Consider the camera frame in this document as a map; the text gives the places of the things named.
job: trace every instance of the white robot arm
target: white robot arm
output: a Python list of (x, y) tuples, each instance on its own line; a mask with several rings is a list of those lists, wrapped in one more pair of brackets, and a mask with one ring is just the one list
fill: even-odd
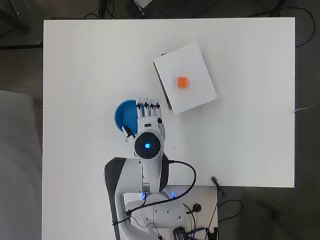
[(105, 166), (116, 240), (157, 240), (155, 232), (144, 232), (131, 225), (124, 193), (159, 193), (167, 185), (169, 161), (164, 155), (165, 131), (158, 102), (136, 101), (138, 134), (134, 149), (139, 158), (114, 158)]

